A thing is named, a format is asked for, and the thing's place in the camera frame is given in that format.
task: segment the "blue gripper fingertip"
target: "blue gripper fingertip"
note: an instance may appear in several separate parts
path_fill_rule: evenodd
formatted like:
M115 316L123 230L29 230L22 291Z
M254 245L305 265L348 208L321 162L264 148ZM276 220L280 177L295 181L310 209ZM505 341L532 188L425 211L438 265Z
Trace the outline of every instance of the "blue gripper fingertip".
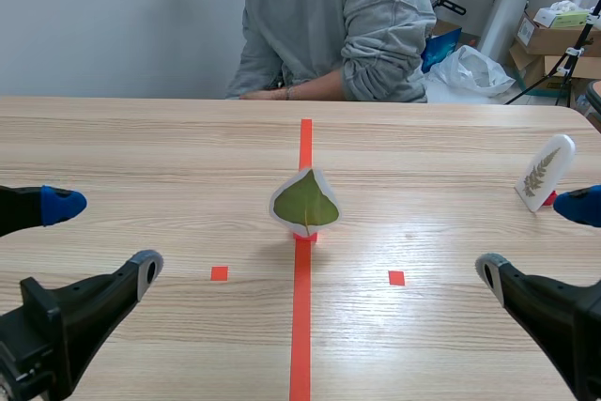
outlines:
M86 207L87 200L79 192L61 196L52 187L41 187L41 221L44 227L71 220Z

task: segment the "red square marker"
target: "red square marker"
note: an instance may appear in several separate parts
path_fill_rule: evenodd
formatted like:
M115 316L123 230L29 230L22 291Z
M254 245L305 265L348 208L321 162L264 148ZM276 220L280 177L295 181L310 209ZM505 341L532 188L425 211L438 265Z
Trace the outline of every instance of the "red square marker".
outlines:
M210 271L212 282L227 282L228 267L213 267Z
M391 285L405 286L405 273L403 271L388 271Z

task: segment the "white plastic bag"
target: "white plastic bag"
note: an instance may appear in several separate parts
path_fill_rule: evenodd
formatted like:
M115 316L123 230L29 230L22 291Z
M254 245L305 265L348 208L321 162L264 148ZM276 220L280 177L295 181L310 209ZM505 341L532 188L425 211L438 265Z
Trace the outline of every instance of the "white plastic bag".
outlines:
M507 91L516 82L505 74L502 66L476 51L463 46L434 65L430 77L448 86L464 88L489 98Z

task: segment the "wooden table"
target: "wooden table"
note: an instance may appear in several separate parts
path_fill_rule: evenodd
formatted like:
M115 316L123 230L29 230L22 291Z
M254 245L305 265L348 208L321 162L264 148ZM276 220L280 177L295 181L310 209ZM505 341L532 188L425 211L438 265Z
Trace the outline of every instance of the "wooden table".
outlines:
M313 266L313 400L568 400L478 279L500 253L576 285L600 234L532 215L516 179L554 133L578 156L560 190L601 181L601 137L553 107L194 100L0 100L0 181L81 190L76 220L2 239L0 312L18 282L57 287L153 248L160 279L74 400L286 401L293 242L267 213L298 164L302 117L345 220ZM230 282L209 281L227 265ZM388 270L406 272L390 286Z

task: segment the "red tape line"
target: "red tape line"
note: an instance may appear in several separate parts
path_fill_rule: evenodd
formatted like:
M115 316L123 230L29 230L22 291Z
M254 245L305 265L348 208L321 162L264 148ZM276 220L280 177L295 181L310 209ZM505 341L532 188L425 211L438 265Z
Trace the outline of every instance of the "red tape line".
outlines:
M299 170L313 166L313 121L300 124ZM292 297L290 401L311 399L311 241L297 239Z

